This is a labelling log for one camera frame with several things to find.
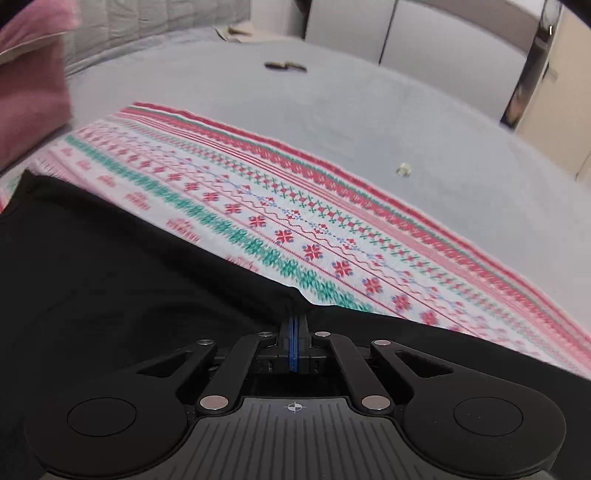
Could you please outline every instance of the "bed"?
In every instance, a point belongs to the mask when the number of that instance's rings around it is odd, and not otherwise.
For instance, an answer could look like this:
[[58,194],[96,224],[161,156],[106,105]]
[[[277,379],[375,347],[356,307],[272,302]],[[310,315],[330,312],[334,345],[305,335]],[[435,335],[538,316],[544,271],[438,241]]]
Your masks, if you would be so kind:
[[29,168],[313,304],[591,377],[591,197],[549,160],[441,92],[298,39],[227,43],[192,25],[130,39],[72,55],[73,118],[4,174],[0,207]]

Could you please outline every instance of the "pillow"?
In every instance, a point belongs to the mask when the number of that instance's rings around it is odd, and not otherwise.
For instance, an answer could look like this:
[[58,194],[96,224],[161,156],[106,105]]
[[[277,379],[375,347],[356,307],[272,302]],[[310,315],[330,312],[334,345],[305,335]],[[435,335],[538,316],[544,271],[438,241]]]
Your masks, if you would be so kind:
[[77,28],[76,0],[33,0],[0,29],[0,65]]
[[0,30],[0,171],[71,117],[63,42],[74,0],[33,0]]
[[79,0],[79,8],[82,25],[64,39],[67,66],[152,35],[246,20],[251,0]]

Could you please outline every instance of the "dark object on bed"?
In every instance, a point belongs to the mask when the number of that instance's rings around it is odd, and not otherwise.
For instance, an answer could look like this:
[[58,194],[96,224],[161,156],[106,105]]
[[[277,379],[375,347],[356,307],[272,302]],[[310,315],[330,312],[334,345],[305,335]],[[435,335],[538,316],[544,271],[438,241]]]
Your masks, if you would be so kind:
[[34,0],[0,0],[0,28]]
[[[591,471],[588,380],[460,333],[314,306],[294,288],[60,180],[25,173],[0,215],[0,265],[2,479],[38,480],[43,473],[23,429],[24,412],[42,398],[200,339],[215,339],[227,354],[241,336],[277,332],[283,321],[303,315],[311,332],[347,336],[360,347],[387,338],[541,392],[558,405],[567,425],[551,473],[587,480]],[[290,385],[283,387],[291,397]]]
[[287,61],[285,63],[280,61],[266,61],[265,68],[269,70],[298,70],[300,72],[308,73],[308,69],[304,65],[293,63],[292,61]]
[[76,478],[543,480],[565,425],[534,390],[389,340],[360,351],[300,316],[228,353],[202,339],[44,398],[25,431],[51,473]]

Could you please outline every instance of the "small debris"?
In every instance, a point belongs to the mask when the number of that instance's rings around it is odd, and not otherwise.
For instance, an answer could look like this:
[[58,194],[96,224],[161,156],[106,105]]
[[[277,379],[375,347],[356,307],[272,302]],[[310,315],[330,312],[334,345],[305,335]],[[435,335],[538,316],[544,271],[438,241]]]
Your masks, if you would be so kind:
[[403,163],[398,167],[398,170],[396,171],[396,173],[401,177],[409,177],[412,172],[413,170],[408,163]]

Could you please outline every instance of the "green stripe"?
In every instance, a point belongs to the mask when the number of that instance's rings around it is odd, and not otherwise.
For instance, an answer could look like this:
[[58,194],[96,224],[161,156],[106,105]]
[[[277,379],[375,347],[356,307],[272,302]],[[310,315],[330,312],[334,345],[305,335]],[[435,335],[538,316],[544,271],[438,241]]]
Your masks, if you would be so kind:
[[65,140],[110,172],[135,183],[150,195],[163,199],[214,233],[224,236],[229,243],[254,256],[266,267],[273,268],[282,277],[295,281],[300,288],[312,292],[320,301],[362,312],[373,311],[370,304],[358,302],[353,295],[337,287],[334,282],[319,278],[315,271],[304,268],[297,260],[286,257],[278,249],[265,245],[263,240],[250,234],[248,230],[238,228],[230,220],[208,211],[203,205],[182,197],[158,180],[130,170],[72,135],[68,135]]
[[[140,108],[136,108],[136,107],[132,107],[136,110],[138,110],[139,112],[143,112],[143,109]],[[336,178],[334,178],[333,176],[331,176],[329,173],[326,173],[325,171],[319,169],[319,168],[315,168],[313,166],[310,166],[309,164],[300,161],[294,157],[291,157],[289,155],[286,155],[280,151],[277,151],[273,148],[267,147],[266,145],[261,145],[259,143],[255,143],[255,142],[251,142],[248,141],[242,137],[237,137],[234,135],[231,135],[229,133],[227,133],[226,131],[221,131],[218,129],[214,129],[214,128],[209,128],[199,122],[193,122],[190,121],[188,119],[186,119],[185,117],[179,117],[177,115],[171,115],[171,114],[167,114],[167,113],[162,113],[160,111],[158,111],[159,115],[163,115],[163,116],[167,116],[169,118],[175,118],[178,119],[184,123],[187,124],[197,124],[198,126],[204,128],[205,130],[211,131],[211,132],[215,132],[215,133],[222,133],[224,136],[233,138],[235,140],[238,141],[244,141],[248,144],[251,145],[256,145],[258,147],[264,148],[267,151],[272,151],[273,153],[276,153],[279,156],[288,158],[290,160],[292,160],[293,162],[305,166],[307,168],[312,168],[313,170],[316,170],[320,173],[322,173],[323,175],[331,178],[332,180],[334,180],[335,182],[351,189],[354,190],[355,192],[359,193],[360,195],[362,195],[363,197],[372,200],[373,202],[375,202],[377,205],[382,206],[383,208],[385,208],[386,210],[390,211],[391,213],[397,215],[399,218],[404,219],[406,221],[408,221],[409,223],[412,223],[413,225],[417,226],[418,228],[428,232],[430,235],[432,235],[433,237],[437,238],[438,240],[442,241],[442,243],[448,245],[450,248],[453,248],[457,251],[460,251],[461,253],[465,254],[467,257],[472,258],[470,255],[468,255],[467,253],[465,253],[464,251],[462,251],[461,249],[458,249],[457,247],[455,247],[454,245],[450,244],[449,242],[441,239],[438,235],[434,234],[432,231],[428,230],[427,228],[425,228],[422,224],[419,224],[417,222],[414,222],[412,219],[409,219],[408,217],[401,215],[400,213],[398,213],[396,210],[391,209],[388,206],[382,205],[379,202],[377,202],[375,200],[375,198],[368,196],[366,193],[364,192],[360,192],[358,190],[356,190],[355,188],[351,187],[349,184],[342,182]],[[123,121],[122,119],[119,118],[113,118],[113,120],[117,123],[124,123],[125,121]],[[131,128],[131,129],[136,129],[136,130],[140,130],[142,135],[145,135],[147,137],[151,137],[154,140],[157,140],[159,142],[163,142],[163,143],[167,143],[168,145],[171,145],[174,148],[179,148],[181,150],[187,151],[188,153],[192,153],[191,151],[185,150],[183,147],[181,147],[180,145],[186,145],[188,148],[195,148],[195,144],[190,142],[190,141],[186,141],[184,139],[181,139],[179,137],[174,137],[166,132],[162,132],[160,130],[145,126],[145,125],[138,125],[135,121],[132,121],[136,126],[131,127],[130,125],[125,125],[127,128]],[[148,134],[147,131],[152,131],[153,134],[150,135]],[[167,138],[169,139],[169,141],[163,141],[163,138]],[[209,150],[207,147],[205,147],[204,145],[199,144],[199,148],[205,149],[205,150]],[[230,158],[227,155],[223,155],[225,158],[228,158],[229,160],[232,160],[234,162],[240,163],[239,160],[236,160],[234,158]],[[537,305],[539,307],[539,304],[533,300],[527,293],[523,292],[521,289],[519,289],[517,286],[513,285],[512,283],[510,283],[507,279],[503,278],[502,276],[498,275],[496,272],[491,271],[490,269],[486,268],[484,265],[482,265],[480,262],[478,262],[477,260],[474,260],[474,262],[478,263],[482,268],[484,268],[486,271],[492,273],[494,276],[496,276],[497,278],[501,279],[502,281],[506,282],[507,284],[511,285],[515,290],[519,291],[524,297],[528,298],[532,303],[534,303],[534,305]],[[409,265],[411,268],[413,268],[414,270],[419,271],[420,273],[422,273],[423,275],[426,273],[426,271],[421,271],[418,267],[415,268],[415,265]],[[473,306],[476,306],[478,309],[484,310],[486,311],[489,315],[491,315],[492,317],[496,318],[497,320],[500,320],[502,323],[504,323],[505,325],[507,325],[510,329],[512,329],[514,332],[519,333],[521,336],[528,338],[533,344],[538,345],[539,348],[545,350],[547,353],[549,353],[550,355],[552,355],[552,353],[554,355],[555,358],[556,356],[558,356],[561,361],[564,362],[568,362],[567,360],[563,359],[562,356],[558,353],[558,351],[556,349],[554,349],[553,347],[551,347],[542,337],[536,335],[534,332],[532,332],[531,330],[529,330],[529,328],[525,327],[522,322],[515,317],[511,312],[507,311],[504,307],[501,307],[498,303],[494,302],[490,297],[483,295],[482,292],[475,292],[478,297],[474,300],[471,300],[468,298],[469,295],[471,295],[472,293],[474,293],[474,290],[470,289],[470,292],[466,295],[462,294],[461,292],[458,291],[454,291],[450,288],[450,286],[448,284],[446,284],[445,280],[442,278],[440,281],[438,281],[438,283],[440,284],[440,286],[447,288],[449,291],[452,291],[454,294],[458,295],[459,297],[463,298],[465,301],[467,301],[468,303],[472,304]],[[456,280],[454,278],[454,282],[452,283],[461,283],[463,286],[465,286],[464,282],[461,282],[459,280]],[[484,305],[482,305],[481,300],[486,300],[487,303],[489,303],[491,305],[491,307],[485,307]],[[508,318],[505,319],[503,318],[501,315],[496,314],[493,310],[500,310],[502,312],[504,312],[506,315],[508,315]]]
[[[246,139],[246,138],[244,138],[244,137],[238,137],[238,136],[236,136],[236,135],[232,135],[231,133],[229,133],[229,132],[227,132],[227,131],[225,131],[225,130],[216,129],[216,128],[211,128],[211,127],[209,127],[209,126],[207,126],[207,125],[205,125],[205,124],[202,124],[201,122],[197,122],[197,121],[189,120],[188,118],[186,118],[186,117],[184,117],[184,116],[175,115],[175,114],[171,114],[171,113],[165,113],[165,112],[161,112],[161,111],[159,111],[159,110],[157,110],[157,111],[153,111],[153,110],[150,110],[150,109],[145,109],[145,108],[143,108],[143,107],[137,107],[137,106],[130,106],[130,107],[128,107],[128,108],[130,108],[130,109],[133,109],[133,110],[136,110],[136,111],[138,111],[139,113],[144,113],[144,112],[146,112],[146,111],[148,111],[148,112],[157,112],[157,113],[158,113],[158,115],[166,116],[166,117],[169,117],[169,118],[174,118],[174,119],[180,120],[181,122],[184,122],[184,123],[187,123],[187,124],[196,124],[196,125],[198,125],[199,127],[203,128],[203,129],[205,129],[205,130],[207,130],[207,131],[210,131],[210,132],[215,132],[215,133],[222,133],[222,134],[223,134],[224,136],[226,136],[226,137],[233,138],[233,139],[235,139],[235,140],[238,140],[238,141],[242,141],[242,142],[248,143],[248,144],[250,144],[250,145],[256,145],[257,147],[264,148],[265,150],[267,150],[267,151],[269,151],[269,152],[273,152],[274,154],[276,154],[276,155],[279,155],[280,157],[287,158],[287,159],[289,159],[289,160],[291,160],[291,161],[293,161],[293,162],[295,162],[295,163],[297,163],[297,164],[299,164],[299,165],[301,165],[301,166],[304,166],[304,167],[306,167],[306,168],[310,168],[310,169],[312,169],[312,170],[314,170],[314,171],[317,171],[317,172],[319,172],[319,173],[322,173],[322,175],[324,175],[324,176],[326,176],[326,177],[330,178],[331,180],[335,181],[335,182],[336,182],[336,183],[338,183],[339,185],[342,185],[342,186],[346,187],[346,188],[347,188],[347,189],[349,189],[349,190],[353,190],[353,191],[354,191],[355,193],[357,193],[358,195],[361,195],[362,197],[364,197],[364,198],[366,198],[366,199],[368,199],[368,200],[372,201],[373,203],[375,203],[375,204],[376,204],[376,205],[378,205],[379,207],[381,207],[381,208],[384,208],[385,210],[389,211],[390,213],[392,213],[392,214],[396,215],[398,218],[400,218],[400,219],[403,219],[403,220],[407,221],[408,223],[411,223],[412,225],[414,225],[414,226],[416,226],[416,227],[420,228],[421,230],[423,230],[423,231],[425,231],[425,232],[429,233],[429,235],[431,235],[433,238],[436,238],[436,239],[437,239],[439,242],[441,242],[441,243],[445,244],[447,247],[449,247],[449,248],[451,248],[451,249],[453,249],[453,250],[455,250],[455,251],[457,251],[457,252],[460,252],[460,253],[462,253],[462,254],[463,254],[463,255],[465,255],[466,257],[470,258],[470,259],[471,259],[471,260],[472,260],[472,261],[473,261],[475,264],[479,265],[479,266],[480,266],[480,267],[482,267],[484,270],[486,270],[488,273],[491,273],[492,275],[496,276],[498,279],[500,279],[500,280],[502,280],[503,282],[507,283],[507,285],[510,285],[510,286],[511,286],[513,289],[515,289],[516,291],[518,291],[519,293],[521,293],[521,294],[522,294],[522,296],[526,297],[526,298],[527,298],[527,299],[528,299],[528,300],[529,300],[531,303],[533,303],[534,305],[538,306],[538,308],[540,308],[540,310],[544,311],[544,312],[545,312],[547,315],[549,315],[550,317],[554,318],[552,314],[549,314],[549,313],[548,313],[548,312],[547,312],[545,309],[543,309],[543,308],[542,308],[542,307],[539,305],[539,303],[538,303],[537,301],[535,301],[533,298],[531,298],[531,296],[530,296],[530,295],[529,295],[527,292],[525,292],[524,290],[522,290],[522,289],[520,288],[520,286],[518,286],[518,285],[514,284],[514,283],[513,283],[511,280],[509,280],[508,278],[504,277],[502,274],[500,274],[500,273],[498,273],[498,272],[496,272],[496,271],[492,271],[490,268],[488,268],[486,265],[482,264],[482,262],[480,262],[478,259],[474,258],[472,255],[470,255],[470,254],[469,254],[468,252],[466,252],[465,250],[463,250],[463,249],[459,248],[457,245],[455,245],[455,244],[451,243],[449,240],[446,240],[446,239],[442,238],[442,237],[441,237],[440,235],[438,235],[437,233],[435,233],[435,232],[433,232],[433,231],[429,230],[429,229],[428,229],[428,228],[426,228],[426,227],[425,227],[425,226],[424,226],[422,223],[419,223],[419,222],[417,222],[416,220],[413,220],[412,218],[409,218],[409,217],[407,217],[407,216],[403,215],[403,214],[402,214],[402,213],[401,213],[399,210],[396,210],[396,209],[392,208],[392,207],[391,207],[391,206],[389,206],[389,205],[382,204],[381,202],[377,201],[375,197],[373,197],[373,196],[371,196],[371,195],[367,194],[367,193],[366,193],[366,192],[364,192],[363,190],[358,190],[357,188],[353,187],[351,184],[349,184],[349,183],[347,183],[347,182],[345,182],[345,181],[343,181],[343,180],[339,179],[338,177],[334,177],[334,176],[332,176],[330,173],[326,172],[325,170],[322,170],[321,168],[318,168],[318,167],[316,167],[316,166],[313,166],[313,165],[311,165],[311,164],[309,164],[309,163],[307,163],[307,162],[305,162],[305,161],[299,160],[298,158],[292,157],[292,156],[290,156],[290,155],[286,154],[286,153],[285,153],[285,152],[283,152],[283,151],[276,150],[276,149],[275,149],[275,148],[273,148],[273,147],[270,147],[270,146],[267,146],[267,145],[263,145],[263,144],[260,144],[260,143],[258,143],[258,142],[253,142],[253,141],[250,141],[250,140],[248,140],[248,139]],[[462,294],[460,294],[460,293],[458,293],[458,292],[454,292],[454,293],[456,293],[456,294],[458,294],[458,295],[460,295],[460,296],[464,297],[464,295],[462,295]]]
[[[115,121],[118,124],[123,125],[125,128],[134,130],[136,132],[139,132],[141,135],[144,135],[148,138],[151,138],[155,141],[158,141],[160,143],[165,143],[167,145],[170,145],[171,147],[174,147],[178,150],[182,150],[185,151],[187,153],[190,154],[195,154],[193,152],[193,149],[197,148],[196,145],[188,140],[184,140],[182,138],[179,137],[174,137],[168,133],[162,132],[160,130],[157,130],[155,128],[152,127],[148,127],[146,125],[143,124],[138,124],[136,121],[133,120],[129,120],[129,119],[119,119],[119,118],[113,118],[113,121]],[[205,145],[198,145],[198,148],[201,150],[206,150],[206,151],[210,151],[213,153],[216,153],[214,150],[212,150],[211,148],[206,147]],[[239,164],[240,166],[246,166],[248,167],[248,165],[240,162],[239,160],[232,158],[228,155],[223,155],[223,154],[219,154],[220,156],[224,157],[227,160],[231,160],[232,162]],[[224,168],[225,170],[229,170],[229,171],[233,171],[232,167],[226,167],[222,164],[219,164],[217,162],[215,162],[215,160],[209,159],[209,158],[203,158],[200,157],[205,161],[208,161],[210,163],[215,163],[216,165],[219,165],[221,168]],[[262,174],[262,172],[260,172],[257,169],[254,169],[255,173],[259,173]],[[337,210],[337,213],[339,215],[342,214],[342,212],[340,210]],[[380,236],[382,235],[382,232],[377,231],[376,236]],[[411,250],[408,249],[408,247],[406,245],[404,245],[404,254],[408,255]],[[413,255],[414,255],[414,260],[421,260],[421,262],[425,263],[425,264],[430,264],[429,260],[423,260],[421,257],[419,257],[416,252],[413,251]],[[409,267],[412,268],[415,271],[418,271],[421,275],[424,275],[428,278],[430,278],[431,280],[435,280],[436,282],[438,282],[440,287],[444,287],[446,290],[451,291],[452,293],[454,293],[455,295],[458,295],[459,297],[461,297],[464,301],[470,303],[471,305],[477,307],[479,310],[483,310],[486,311],[489,315],[493,316],[494,318],[502,321],[504,324],[506,324],[507,326],[509,326],[512,330],[518,332],[520,335],[525,336],[525,337],[529,337],[532,338],[532,335],[528,335],[528,332],[526,330],[524,330],[523,327],[521,326],[515,326],[512,325],[511,323],[518,323],[519,320],[511,313],[509,312],[507,309],[505,309],[504,307],[500,306],[498,303],[494,302],[490,297],[484,295],[482,292],[474,290],[473,288],[468,288],[468,292],[466,294],[457,291],[453,288],[453,285],[455,284],[460,284],[462,287],[466,287],[466,283],[459,280],[458,278],[452,276],[449,274],[449,272],[444,270],[445,273],[445,277],[441,278],[440,280],[437,279],[436,275],[427,275],[427,270],[423,269],[422,267],[417,266],[416,264],[409,264]],[[439,267],[434,267],[433,268],[434,271],[438,271]],[[445,280],[446,278],[451,278],[453,281],[451,283],[446,283]],[[472,294],[475,294],[476,297],[474,299],[469,298]],[[508,319],[505,320],[501,315],[498,315],[494,312],[494,310],[500,310],[502,312],[504,312],[506,315],[508,315]]]

